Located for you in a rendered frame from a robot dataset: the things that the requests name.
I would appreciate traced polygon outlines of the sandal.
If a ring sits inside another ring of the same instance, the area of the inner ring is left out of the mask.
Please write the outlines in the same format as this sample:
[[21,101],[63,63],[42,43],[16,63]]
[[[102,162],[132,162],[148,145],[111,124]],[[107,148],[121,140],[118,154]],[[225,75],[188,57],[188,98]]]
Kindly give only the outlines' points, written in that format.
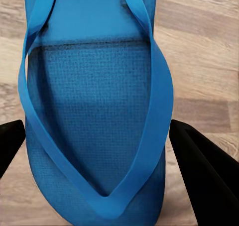
[[153,38],[155,6],[25,0],[18,92],[28,160],[43,196],[73,226],[159,218],[173,83]]

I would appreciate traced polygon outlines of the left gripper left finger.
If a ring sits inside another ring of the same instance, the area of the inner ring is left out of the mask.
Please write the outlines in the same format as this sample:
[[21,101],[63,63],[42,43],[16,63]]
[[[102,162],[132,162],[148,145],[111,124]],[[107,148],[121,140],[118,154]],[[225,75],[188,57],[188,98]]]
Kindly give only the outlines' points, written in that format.
[[22,120],[0,125],[0,179],[26,139]]

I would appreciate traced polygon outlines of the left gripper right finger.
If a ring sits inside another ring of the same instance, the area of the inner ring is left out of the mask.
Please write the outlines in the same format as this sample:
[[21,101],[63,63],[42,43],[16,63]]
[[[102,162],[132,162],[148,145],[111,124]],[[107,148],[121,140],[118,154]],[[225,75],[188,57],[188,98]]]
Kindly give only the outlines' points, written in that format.
[[199,226],[239,226],[239,163],[191,125],[169,138]]

